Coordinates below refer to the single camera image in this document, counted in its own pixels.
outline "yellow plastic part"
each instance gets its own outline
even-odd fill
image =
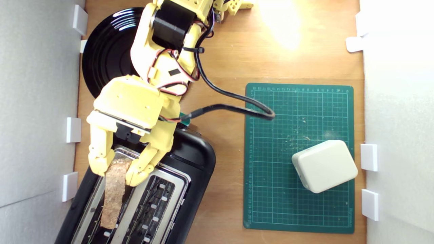
[[[93,103],[96,110],[144,129],[154,127],[162,105],[158,89],[137,76],[114,78]]]
[[[217,15],[217,22],[222,22],[224,12],[228,11],[230,15],[235,15],[240,9],[251,9],[254,6],[251,0],[230,0],[224,3],[224,0],[215,0],[213,4]]]
[[[241,7],[241,4],[243,3],[243,0],[230,0],[228,2],[229,6],[227,8],[227,11],[229,12],[230,15],[235,15],[238,10]]]
[[[240,9],[251,9],[255,6],[253,1],[241,0]]]

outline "cutting mat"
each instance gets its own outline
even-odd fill
[[[246,95],[270,106],[276,118],[246,116],[245,228],[353,233],[354,180],[315,194],[291,162],[294,153],[330,139],[345,141],[354,157],[353,88],[249,83]]]

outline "white panel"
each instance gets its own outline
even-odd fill
[[[78,31],[82,36],[86,35],[87,30],[87,13],[78,4],[74,7],[74,20],[72,27]]]
[[[433,244],[434,233],[392,216],[380,221],[368,219],[367,244]]]
[[[62,175],[73,171],[66,118],[77,116],[81,39],[71,28],[74,0],[6,3],[0,8],[0,206],[59,190]],[[21,235],[27,235],[26,213],[41,206],[27,207],[14,215],[20,222],[13,230]],[[63,218],[56,209],[46,214]],[[42,219],[40,229],[51,226]]]
[[[369,171],[378,171],[377,145],[361,144],[360,161],[362,169]]]
[[[1,207],[1,243],[54,243],[71,206],[60,198],[61,192],[57,190]]]
[[[378,221],[378,193],[362,189],[362,214]]]
[[[72,172],[63,175],[62,201],[65,202],[76,196],[79,174]]]
[[[363,0],[365,139],[378,148],[367,188],[381,197],[368,244],[434,243],[434,2]]]
[[[81,119],[66,118],[66,142],[81,142]]]

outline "white box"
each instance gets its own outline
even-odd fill
[[[378,221],[378,193],[362,189],[362,214]]]
[[[370,171],[378,171],[377,160],[377,145],[361,144],[360,145],[360,160],[362,169]]]
[[[328,140],[293,155],[292,161],[303,186],[320,193],[357,174],[357,167],[343,141]]]
[[[63,175],[63,188],[62,188],[63,202],[75,197],[77,193],[78,178],[79,178],[78,172],[72,172],[67,175]]]

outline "wooden surface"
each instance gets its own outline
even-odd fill
[[[88,34],[106,16],[147,1],[87,0]],[[310,243],[365,244],[366,219],[361,214],[358,145],[364,141],[363,59],[349,54],[345,38],[354,36],[358,0],[258,0],[252,10],[228,16],[207,39],[201,59],[208,77],[219,87],[244,94],[248,82],[351,85],[355,93],[355,152],[359,175],[355,181],[355,233],[315,234],[247,230],[243,215],[244,116],[216,111],[192,121],[213,146],[217,163],[187,244]],[[82,142],[77,145],[75,170],[82,179],[88,167],[89,126],[86,116],[93,98],[80,78],[78,116],[83,119]],[[193,84],[182,101],[182,111],[213,103],[232,103],[203,82]]]

